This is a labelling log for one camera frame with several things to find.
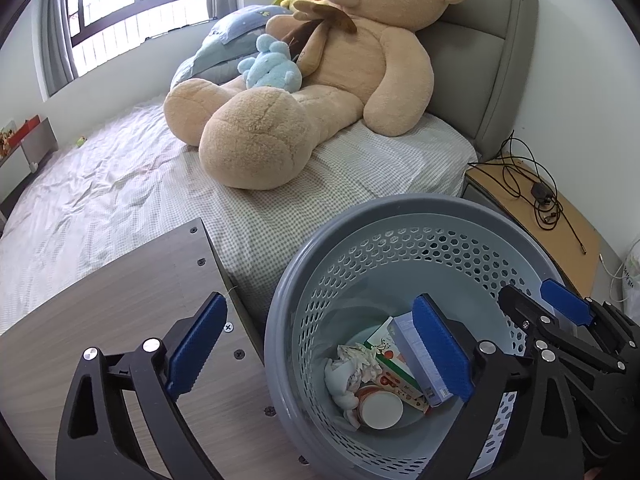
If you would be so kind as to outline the red white instant noodle cup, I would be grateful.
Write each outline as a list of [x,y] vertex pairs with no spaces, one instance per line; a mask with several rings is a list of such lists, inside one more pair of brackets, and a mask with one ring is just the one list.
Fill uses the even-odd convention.
[[395,393],[377,385],[360,388],[356,392],[359,403],[358,420],[374,430],[386,430],[395,426],[404,414],[404,402]]

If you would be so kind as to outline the grey white desk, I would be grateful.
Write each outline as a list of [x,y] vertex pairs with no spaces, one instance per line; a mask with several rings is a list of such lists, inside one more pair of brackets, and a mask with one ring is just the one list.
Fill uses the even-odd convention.
[[1,200],[5,200],[28,176],[35,174],[43,162],[58,149],[48,118],[44,118],[1,159]]

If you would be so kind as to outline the red box on desk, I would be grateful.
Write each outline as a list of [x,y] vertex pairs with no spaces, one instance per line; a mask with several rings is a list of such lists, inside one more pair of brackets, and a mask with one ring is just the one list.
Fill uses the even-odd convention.
[[14,133],[14,136],[13,136],[14,139],[16,139],[17,142],[20,142],[39,124],[40,124],[40,117],[38,115],[35,115],[30,119],[27,119],[26,122],[24,122],[24,124],[21,125],[21,127],[16,130],[16,133]]

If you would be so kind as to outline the light blue pillow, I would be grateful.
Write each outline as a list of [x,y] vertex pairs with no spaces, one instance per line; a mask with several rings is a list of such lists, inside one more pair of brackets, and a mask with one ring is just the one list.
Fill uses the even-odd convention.
[[282,6],[252,4],[214,21],[201,47],[178,66],[170,88],[192,78],[224,84],[239,76],[239,62],[257,54],[257,38],[266,31],[270,18],[280,14],[290,11]]

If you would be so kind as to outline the light blue tissue box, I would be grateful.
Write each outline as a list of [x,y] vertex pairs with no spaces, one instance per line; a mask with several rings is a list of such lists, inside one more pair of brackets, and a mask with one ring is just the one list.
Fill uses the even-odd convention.
[[412,313],[395,316],[390,322],[390,334],[410,373],[420,386],[428,404],[433,408],[452,397],[442,376],[426,350],[418,331],[413,325]]

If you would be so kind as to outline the grey left curtain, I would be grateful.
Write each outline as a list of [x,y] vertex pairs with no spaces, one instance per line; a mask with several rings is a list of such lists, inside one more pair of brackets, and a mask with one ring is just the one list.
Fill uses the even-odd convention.
[[40,1],[40,55],[47,96],[78,77],[67,0]]

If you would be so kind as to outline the grey plastic laundry basket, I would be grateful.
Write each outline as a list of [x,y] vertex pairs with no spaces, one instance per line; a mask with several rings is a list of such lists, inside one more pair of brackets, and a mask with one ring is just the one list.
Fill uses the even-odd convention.
[[341,344],[366,340],[431,295],[478,340],[522,354],[525,334],[497,304],[513,285],[537,296],[557,278],[540,246],[502,214],[445,195],[397,195],[350,208],[318,229],[280,279],[268,314],[271,400],[301,456],[327,479],[414,479],[459,414],[451,399],[406,411],[389,430],[355,429],[323,372]]

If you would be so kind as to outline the window with dark frame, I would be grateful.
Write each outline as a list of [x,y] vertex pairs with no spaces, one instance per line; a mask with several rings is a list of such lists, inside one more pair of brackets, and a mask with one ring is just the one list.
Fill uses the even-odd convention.
[[206,0],[67,0],[70,41],[81,75],[145,40],[208,20]]

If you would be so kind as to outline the grey padded headboard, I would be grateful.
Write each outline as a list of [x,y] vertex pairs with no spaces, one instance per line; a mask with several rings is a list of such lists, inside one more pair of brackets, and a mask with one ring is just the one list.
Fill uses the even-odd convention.
[[464,0],[419,32],[434,70],[424,114],[450,122],[482,154],[498,148],[514,116],[536,13],[537,0]]

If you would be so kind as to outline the bed with white sheet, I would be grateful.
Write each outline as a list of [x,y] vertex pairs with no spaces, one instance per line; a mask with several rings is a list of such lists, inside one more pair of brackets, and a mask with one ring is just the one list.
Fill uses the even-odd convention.
[[458,195],[475,159],[472,144],[432,115],[399,138],[358,124],[321,144],[290,183],[241,191],[205,173],[160,101],[137,105],[55,153],[17,201],[1,237],[1,325],[194,219],[262,323],[282,272],[322,224],[379,197]]

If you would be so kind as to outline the small blue plush toy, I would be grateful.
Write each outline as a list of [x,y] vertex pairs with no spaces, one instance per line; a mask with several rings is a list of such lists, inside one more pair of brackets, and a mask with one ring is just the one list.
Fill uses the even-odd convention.
[[302,88],[303,75],[284,41],[262,34],[256,40],[256,49],[254,58],[244,58],[238,64],[247,89],[269,87],[293,93]]

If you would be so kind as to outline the large tan teddy bear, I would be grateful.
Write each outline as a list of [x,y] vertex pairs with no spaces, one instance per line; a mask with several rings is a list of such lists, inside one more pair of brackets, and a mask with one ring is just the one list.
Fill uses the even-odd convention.
[[271,190],[314,149],[355,122],[401,136],[423,116],[434,70],[419,32],[464,0],[303,0],[267,25],[302,72],[297,91],[246,77],[193,78],[166,96],[174,136],[198,149],[206,174],[229,188]]

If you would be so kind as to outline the green white medicine box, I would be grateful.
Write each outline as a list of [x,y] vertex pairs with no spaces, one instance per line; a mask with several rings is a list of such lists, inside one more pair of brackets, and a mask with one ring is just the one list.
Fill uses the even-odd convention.
[[374,382],[382,389],[399,396],[405,404],[426,413],[430,404],[393,340],[390,333],[392,321],[391,316],[386,318],[385,322],[363,341],[363,345],[374,352],[382,368],[382,374]]

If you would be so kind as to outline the white knotted cloth bag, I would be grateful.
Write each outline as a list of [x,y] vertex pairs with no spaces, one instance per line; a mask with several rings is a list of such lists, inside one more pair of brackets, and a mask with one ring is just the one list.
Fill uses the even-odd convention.
[[352,361],[329,360],[324,368],[324,383],[334,404],[343,412],[344,419],[355,429],[359,429],[360,421],[357,415],[359,399],[349,389],[349,382],[355,374],[356,367]]

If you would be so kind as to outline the grey nightstand with drawers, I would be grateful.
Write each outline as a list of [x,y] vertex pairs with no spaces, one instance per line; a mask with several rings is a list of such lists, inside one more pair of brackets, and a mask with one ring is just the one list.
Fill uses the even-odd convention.
[[534,168],[519,157],[502,156],[472,162],[466,177],[481,196],[544,248],[565,283],[582,296],[592,294],[601,237],[560,193],[546,170]]

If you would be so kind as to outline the beige paper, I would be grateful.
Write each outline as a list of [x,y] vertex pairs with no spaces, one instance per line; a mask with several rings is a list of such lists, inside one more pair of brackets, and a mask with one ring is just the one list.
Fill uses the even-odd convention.
[[350,363],[354,367],[347,382],[351,389],[375,382],[383,374],[375,350],[364,344],[339,344],[336,353],[340,361]]

